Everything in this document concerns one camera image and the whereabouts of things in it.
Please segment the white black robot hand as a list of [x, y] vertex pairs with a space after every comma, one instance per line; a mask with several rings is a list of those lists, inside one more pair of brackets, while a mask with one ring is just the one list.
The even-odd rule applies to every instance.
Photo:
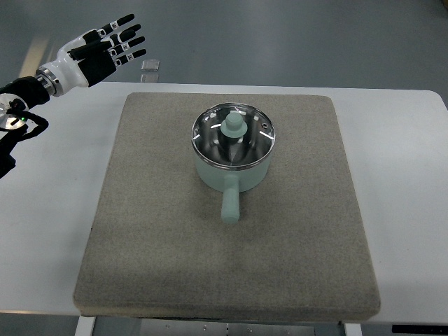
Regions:
[[134, 15], [128, 14], [66, 43], [53, 61], [38, 68], [36, 79], [54, 97], [102, 82], [118, 67], [146, 54], [146, 50], [136, 49], [145, 41], [137, 35], [141, 25], [125, 26], [133, 19]]

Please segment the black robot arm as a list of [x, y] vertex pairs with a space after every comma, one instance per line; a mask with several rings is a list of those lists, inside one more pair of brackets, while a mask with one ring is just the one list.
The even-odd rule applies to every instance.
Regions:
[[49, 100], [43, 81], [35, 77], [19, 78], [1, 88], [1, 131], [6, 133], [1, 138], [1, 177], [16, 166], [14, 147], [48, 128], [48, 121], [30, 109]]

